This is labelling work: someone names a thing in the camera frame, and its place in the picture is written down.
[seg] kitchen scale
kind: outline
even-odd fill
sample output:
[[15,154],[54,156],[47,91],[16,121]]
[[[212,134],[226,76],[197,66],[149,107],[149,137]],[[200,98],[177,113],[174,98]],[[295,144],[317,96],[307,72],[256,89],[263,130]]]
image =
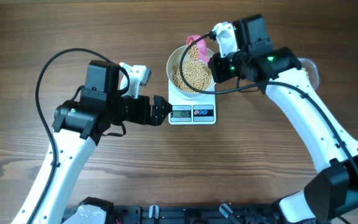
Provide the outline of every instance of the kitchen scale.
[[168,81],[168,101],[172,105],[169,123],[214,124],[216,122],[215,95],[202,94],[189,98],[180,93],[172,82]]

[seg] clear plastic container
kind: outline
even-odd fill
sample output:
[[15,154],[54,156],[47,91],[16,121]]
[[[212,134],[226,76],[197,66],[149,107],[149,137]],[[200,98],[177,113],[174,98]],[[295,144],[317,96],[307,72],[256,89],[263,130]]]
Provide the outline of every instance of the clear plastic container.
[[316,64],[308,58],[298,58],[301,62],[302,67],[306,69],[309,76],[309,81],[314,90],[317,90],[320,84],[320,78],[318,76],[318,70]]

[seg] bowl of beans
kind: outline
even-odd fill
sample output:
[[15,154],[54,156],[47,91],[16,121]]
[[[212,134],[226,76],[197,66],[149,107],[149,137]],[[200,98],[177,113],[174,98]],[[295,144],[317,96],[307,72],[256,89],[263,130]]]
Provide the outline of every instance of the bowl of beans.
[[[202,97],[203,94],[190,89],[180,76],[179,62],[186,48],[186,45],[182,46],[171,54],[167,62],[167,75],[169,82],[175,87],[175,91],[180,93],[184,99],[191,100]],[[212,50],[207,49],[207,57],[210,58],[213,54]],[[208,64],[200,60],[198,56],[198,49],[194,45],[183,61],[183,76],[191,86],[199,90],[210,91],[215,85],[211,70],[208,68]]]

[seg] white bowl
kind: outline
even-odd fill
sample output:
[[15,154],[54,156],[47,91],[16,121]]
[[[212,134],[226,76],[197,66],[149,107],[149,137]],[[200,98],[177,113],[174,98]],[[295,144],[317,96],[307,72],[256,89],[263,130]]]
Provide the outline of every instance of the white bowl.
[[[176,51],[174,51],[171,56],[169,57],[168,59],[168,62],[167,62],[167,75],[168,75],[168,78],[169,78],[169,82],[171,83],[171,86],[173,86],[176,90],[176,92],[179,92],[182,94],[182,97],[184,97],[186,100],[195,100],[197,98],[200,98],[202,96],[204,96],[203,93],[189,93],[187,91],[183,91],[181,89],[179,89],[175,83],[173,82],[173,71],[175,69],[175,67],[177,65],[179,65],[179,62],[180,62],[180,58],[181,56],[183,55],[185,49],[187,48],[187,46],[182,46],[182,47],[179,47],[178,49],[176,49]],[[207,56],[210,58],[212,57],[214,54],[214,52],[210,49],[207,49]],[[185,57],[185,60],[188,60],[189,59],[189,56],[186,55]],[[211,82],[209,83],[209,86],[207,87],[207,89],[205,91],[210,91],[210,89],[215,85],[215,82],[214,82],[214,78],[211,76]]]

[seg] brown wood surface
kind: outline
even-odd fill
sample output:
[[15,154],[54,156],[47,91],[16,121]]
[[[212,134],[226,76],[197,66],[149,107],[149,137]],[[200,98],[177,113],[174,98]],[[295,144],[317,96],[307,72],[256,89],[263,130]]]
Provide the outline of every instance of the brown wood surface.
[[[0,5],[0,223],[19,211],[44,160],[48,139],[34,89],[52,55],[84,47],[117,63],[147,65],[153,74],[141,94],[168,97],[165,65],[187,36],[258,12],[276,48],[289,46],[317,64],[318,95],[358,139],[358,1]],[[47,70],[40,99],[49,124],[55,108],[84,84],[91,59],[70,53]],[[302,140],[267,96],[233,93],[217,96],[216,103],[212,126],[126,123],[125,137],[102,138],[69,204],[87,196],[116,205],[272,202],[316,175]],[[358,223],[358,209],[345,217]]]

